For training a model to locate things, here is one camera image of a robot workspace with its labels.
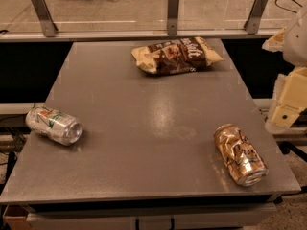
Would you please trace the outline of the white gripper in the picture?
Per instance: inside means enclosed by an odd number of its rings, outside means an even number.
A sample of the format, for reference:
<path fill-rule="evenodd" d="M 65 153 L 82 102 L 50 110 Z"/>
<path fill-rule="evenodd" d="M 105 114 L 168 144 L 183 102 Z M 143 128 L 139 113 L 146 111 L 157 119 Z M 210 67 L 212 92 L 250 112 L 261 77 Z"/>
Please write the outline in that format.
<path fill-rule="evenodd" d="M 282 52 L 285 28 L 267 39 L 262 49 Z M 288 75 L 279 74 L 273 90 L 271 122 L 278 127 L 290 127 L 307 108 L 307 67 L 296 67 Z"/>

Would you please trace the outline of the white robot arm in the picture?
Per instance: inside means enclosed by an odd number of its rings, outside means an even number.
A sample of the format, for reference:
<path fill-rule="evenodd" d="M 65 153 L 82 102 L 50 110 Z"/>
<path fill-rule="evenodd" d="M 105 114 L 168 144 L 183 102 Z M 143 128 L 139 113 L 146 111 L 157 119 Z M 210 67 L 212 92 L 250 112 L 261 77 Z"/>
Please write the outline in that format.
<path fill-rule="evenodd" d="M 288 25 L 267 39 L 262 48 L 281 52 L 283 59 L 295 67 L 288 75 L 278 75 L 265 124 L 267 131 L 282 133 L 307 109 L 307 6 L 300 8 Z"/>

